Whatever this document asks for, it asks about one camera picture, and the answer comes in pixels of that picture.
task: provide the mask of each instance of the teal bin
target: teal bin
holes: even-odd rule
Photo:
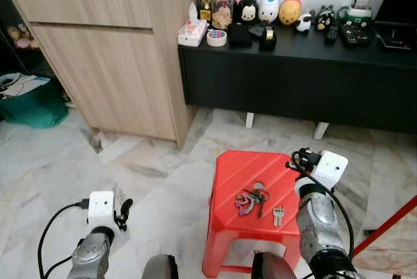
[[[61,91],[59,82],[51,79],[24,95],[0,100],[0,115],[10,123],[34,128],[57,126],[68,116]]]

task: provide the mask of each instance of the stool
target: stool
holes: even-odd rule
[[[237,239],[274,241],[286,246],[284,259],[294,270],[300,259],[300,232],[295,221],[299,197],[294,191],[298,173],[285,167],[290,161],[286,154],[227,151],[216,162],[210,199],[207,241],[203,273],[215,278],[220,271],[251,273],[251,267],[222,265],[229,243]],[[235,205],[243,189],[253,190],[256,182],[263,183],[270,193],[264,203],[263,215],[257,217],[259,205],[246,216],[239,216]],[[283,206],[285,216],[281,226],[274,226],[272,210]]]

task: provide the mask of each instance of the black figurine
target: black figurine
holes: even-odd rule
[[[333,5],[329,5],[327,8],[323,5],[317,20],[317,29],[326,30],[333,24],[334,10]]]
[[[237,6],[238,20],[240,23],[255,23],[258,14],[258,3],[256,0],[240,0]]]

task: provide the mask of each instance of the toy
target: toy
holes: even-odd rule
[[[21,49],[26,49],[31,45],[31,40],[29,40],[28,38],[20,38],[17,42],[16,42],[16,47],[17,48],[21,48]]]
[[[291,25],[301,14],[300,0],[284,0],[281,5],[278,17],[284,25]]]
[[[21,38],[31,38],[31,33],[29,32],[29,30],[27,29],[27,27],[24,23],[19,23],[18,28],[22,32],[20,34]]]
[[[258,11],[258,3],[256,0],[240,0],[237,11],[240,22],[254,23]]]
[[[323,5],[321,7],[319,19],[317,20],[317,29],[318,30],[328,29],[333,24],[333,19],[334,19],[333,5],[329,5],[328,7],[325,7]]]
[[[36,40],[32,40],[30,48],[31,49],[39,49],[39,43]]]
[[[262,0],[258,9],[258,18],[261,22],[272,23],[278,16],[280,2],[278,0]]]
[[[308,33],[314,14],[314,10],[311,10],[310,13],[301,14],[297,21],[294,23],[295,28],[302,33]]]
[[[9,27],[7,28],[7,33],[10,38],[13,40],[13,43],[16,45],[17,41],[20,38],[20,31],[16,27]]]

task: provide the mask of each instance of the green mug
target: green mug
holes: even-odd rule
[[[346,25],[356,25],[360,27],[366,27],[372,18],[371,10],[361,10],[359,8],[353,8],[352,6],[345,5],[339,8],[338,19],[344,22]]]

